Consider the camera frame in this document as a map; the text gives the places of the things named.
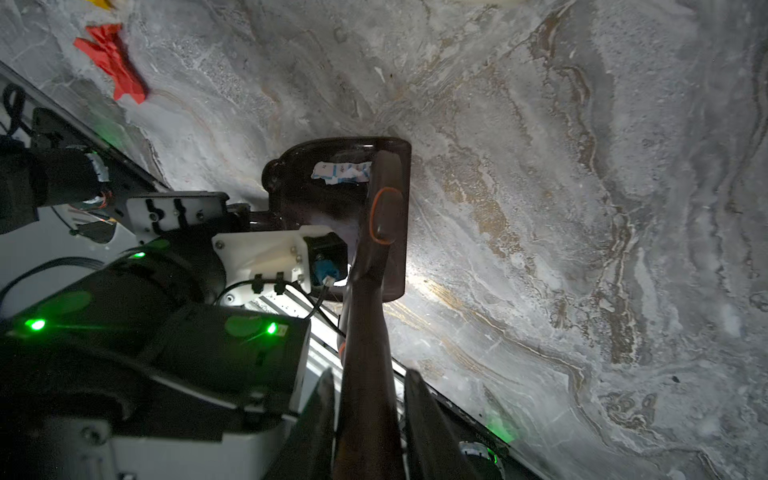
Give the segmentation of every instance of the gray marble surface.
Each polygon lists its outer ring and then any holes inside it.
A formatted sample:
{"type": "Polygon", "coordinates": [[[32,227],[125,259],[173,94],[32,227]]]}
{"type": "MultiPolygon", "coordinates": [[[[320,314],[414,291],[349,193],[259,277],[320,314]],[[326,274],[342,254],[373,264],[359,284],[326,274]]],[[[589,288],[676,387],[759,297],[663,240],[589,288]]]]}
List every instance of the gray marble surface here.
{"type": "Polygon", "coordinates": [[[392,349],[551,478],[765,478],[768,2],[0,2],[0,60],[181,190],[412,142],[392,349]],[[72,47],[124,23],[151,88],[72,47]]]}

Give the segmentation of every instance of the green led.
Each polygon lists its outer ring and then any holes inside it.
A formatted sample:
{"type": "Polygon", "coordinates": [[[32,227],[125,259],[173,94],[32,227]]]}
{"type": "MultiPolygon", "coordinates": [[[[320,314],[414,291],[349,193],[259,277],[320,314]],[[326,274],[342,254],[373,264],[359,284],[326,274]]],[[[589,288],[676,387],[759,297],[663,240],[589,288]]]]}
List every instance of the green led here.
{"type": "Polygon", "coordinates": [[[45,326],[45,320],[32,319],[32,320],[27,320],[26,322],[24,322],[24,324],[35,331],[39,331],[39,330],[42,330],[43,327],[45,326]]]}

